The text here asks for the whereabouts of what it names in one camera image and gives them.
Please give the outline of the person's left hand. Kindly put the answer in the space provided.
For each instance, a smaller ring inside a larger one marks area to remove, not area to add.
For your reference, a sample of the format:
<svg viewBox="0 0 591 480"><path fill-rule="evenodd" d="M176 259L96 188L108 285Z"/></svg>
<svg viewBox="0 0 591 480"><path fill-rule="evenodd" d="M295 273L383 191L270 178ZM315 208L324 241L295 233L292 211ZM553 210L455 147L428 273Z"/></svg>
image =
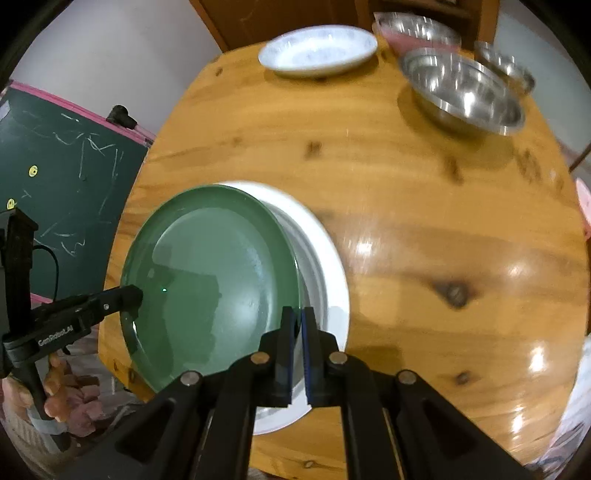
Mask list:
<svg viewBox="0 0 591 480"><path fill-rule="evenodd" d="M95 422L102 413L98 400L100 388L94 377L76 377L69 364L57 353L49 356L49 370L43 382L48 396L45 413L59 423L66 424L70 434L88 437L96 431ZM28 409L34 406L33 397L25 386L13 376L2 380L5 411L29 423Z"/></svg>

